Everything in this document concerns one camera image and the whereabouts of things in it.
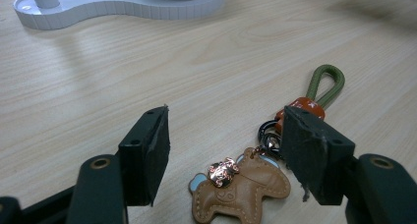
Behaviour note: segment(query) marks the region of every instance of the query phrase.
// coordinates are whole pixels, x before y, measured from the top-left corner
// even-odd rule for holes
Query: keychain
[[[334,80],[334,86],[326,92],[319,100],[315,101],[319,89],[320,80],[323,74],[329,74]],[[320,119],[325,118],[326,108],[340,93],[344,86],[344,75],[333,65],[321,65],[314,72],[310,81],[309,88],[305,97],[299,97],[288,106],[294,106],[305,109],[316,115]],[[258,141],[260,146],[257,150],[262,154],[267,154],[277,160],[285,160],[279,151],[279,143],[282,132],[283,109],[279,110],[275,118],[263,123],[258,130]]]
[[[236,163],[231,158],[212,164],[209,176],[197,174],[190,182],[193,215],[210,223],[216,213],[238,217],[243,224],[260,223],[264,196],[289,196],[288,179],[276,162],[247,148]]]
[[[334,87],[317,102],[314,101],[321,77],[330,74]],[[306,97],[300,97],[289,106],[306,109],[323,119],[326,107],[344,85],[344,75],[331,65],[320,66],[313,74]],[[210,223],[216,213],[238,217],[243,224],[261,223],[264,196],[286,198],[290,184],[277,160],[284,160],[279,151],[283,110],[274,120],[261,125],[258,131],[260,145],[246,148],[236,159],[229,157],[208,167],[208,173],[197,174],[189,184],[193,196],[193,216],[199,223]]]

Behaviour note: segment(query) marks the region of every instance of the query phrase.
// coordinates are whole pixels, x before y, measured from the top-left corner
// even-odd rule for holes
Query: leather horse charm
[[[233,181],[226,187],[216,186],[215,181],[203,173],[190,182],[196,221],[210,223],[214,215],[220,213],[236,216],[243,224],[261,223],[263,196],[289,196],[289,181],[277,164],[254,153],[253,148],[245,150],[237,159],[237,166],[238,172],[235,171]]]

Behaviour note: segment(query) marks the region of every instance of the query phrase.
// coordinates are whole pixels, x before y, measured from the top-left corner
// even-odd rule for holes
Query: white base
[[[34,0],[16,0],[22,24],[34,29],[66,28],[105,15],[130,15],[155,20],[187,20],[212,14],[224,0],[59,0],[57,7],[41,9]]]

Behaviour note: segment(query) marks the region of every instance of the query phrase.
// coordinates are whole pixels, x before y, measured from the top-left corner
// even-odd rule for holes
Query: wood grain surface
[[[0,0],[0,196],[22,207],[73,186],[84,161],[116,152],[145,111],[167,104],[169,163],[154,207],[129,219],[194,223],[190,180],[257,146],[259,125],[322,64],[346,77],[326,121],[356,156],[391,157],[417,179],[415,0],[225,0],[199,20],[108,16],[51,31],[23,27],[14,1]],[[282,170],[291,194],[267,198],[262,223],[346,222],[346,200],[302,202]]]

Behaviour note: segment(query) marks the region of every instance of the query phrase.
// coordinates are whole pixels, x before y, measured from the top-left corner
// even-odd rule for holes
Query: olive green lanyard loop
[[[325,108],[341,91],[344,86],[344,75],[333,65],[321,65],[314,72],[310,81],[309,89],[307,90],[306,97],[315,100],[317,90],[319,89],[320,80],[323,74],[329,74],[334,80],[334,86],[316,102]]]

